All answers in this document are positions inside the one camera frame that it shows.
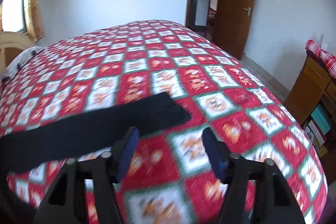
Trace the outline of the teal box on shelf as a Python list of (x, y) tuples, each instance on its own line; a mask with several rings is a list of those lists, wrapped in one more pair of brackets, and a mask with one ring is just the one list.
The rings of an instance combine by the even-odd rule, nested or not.
[(321, 104), (318, 104), (315, 107), (311, 114), (311, 117), (316, 122), (323, 135), (326, 135), (330, 131), (333, 122), (328, 116), (327, 111), (323, 108)]

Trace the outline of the yellow curtain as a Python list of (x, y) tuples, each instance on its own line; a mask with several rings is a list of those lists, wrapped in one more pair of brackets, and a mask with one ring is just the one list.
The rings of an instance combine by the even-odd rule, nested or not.
[(39, 7), (39, 0), (27, 0), (25, 5), (26, 27), (29, 37), (37, 42), (45, 37), (45, 28), (42, 21), (42, 14)]

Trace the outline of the red patchwork bedspread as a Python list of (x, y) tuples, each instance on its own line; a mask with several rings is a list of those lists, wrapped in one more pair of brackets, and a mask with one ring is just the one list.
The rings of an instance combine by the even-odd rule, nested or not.
[(32, 47), (3, 74), (1, 223), (318, 223), (306, 133), (233, 56), (147, 20)]

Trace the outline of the red plaid cloth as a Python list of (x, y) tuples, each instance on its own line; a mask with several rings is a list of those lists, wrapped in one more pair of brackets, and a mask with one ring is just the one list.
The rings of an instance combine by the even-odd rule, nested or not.
[(336, 78), (335, 56), (323, 50), (314, 40), (308, 40), (306, 42), (305, 49), (308, 56), (322, 64), (333, 79)]

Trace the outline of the black pants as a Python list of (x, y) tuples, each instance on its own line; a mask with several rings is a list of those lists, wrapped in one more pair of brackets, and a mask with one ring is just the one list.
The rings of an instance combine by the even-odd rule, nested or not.
[(167, 93), (73, 115), (1, 137), (1, 173), (23, 173), (44, 162), (110, 147), (131, 127), (145, 136), (190, 120), (191, 114)]

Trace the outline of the grey patterned pillow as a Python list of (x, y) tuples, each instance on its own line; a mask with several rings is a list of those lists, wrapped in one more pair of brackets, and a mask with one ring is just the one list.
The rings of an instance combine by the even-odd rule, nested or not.
[(25, 64), (43, 49), (43, 47), (35, 46), (28, 48), (17, 55), (17, 57), (13, 59), (13, 61), (9, 63), (6, 69), (2, 72), (2, 82), (5, 83), (6, 81), (13, 79), (15, 75), (25, 66)]

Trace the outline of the cream wooden headboard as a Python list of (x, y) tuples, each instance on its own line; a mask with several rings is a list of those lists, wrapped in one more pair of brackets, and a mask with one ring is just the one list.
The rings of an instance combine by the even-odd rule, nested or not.
[(22, 51), (36, 46), (36, 43), (28, 35), (16, 32), (1, 32), (1, 72), (19, 55)]

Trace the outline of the wooden cabinet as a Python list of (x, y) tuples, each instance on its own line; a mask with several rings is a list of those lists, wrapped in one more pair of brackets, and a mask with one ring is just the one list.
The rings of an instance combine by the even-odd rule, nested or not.
[[(323, 135), (311, 117), (318, 104), (323, 106), (333, 122), (326, 135)], [(306, 57), (284, 106), (302, 128), (308, 127), (312, 131), (318, 143), (316, 150), (320, 158), (335, 153), (335, 79), (322, 64), (310, 56)]]

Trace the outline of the brown wooden door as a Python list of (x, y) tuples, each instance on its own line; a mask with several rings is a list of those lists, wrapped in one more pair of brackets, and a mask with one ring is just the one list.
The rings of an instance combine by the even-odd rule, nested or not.
[(252, 21), (255, 0), (218, 0), (214, 43), (241, 60)]

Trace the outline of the window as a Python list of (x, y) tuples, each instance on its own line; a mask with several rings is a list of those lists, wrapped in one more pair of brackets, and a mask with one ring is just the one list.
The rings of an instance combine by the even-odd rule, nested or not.
[(3, 0), (2, 29), (8, 32), (26, 32), (24, 0)]

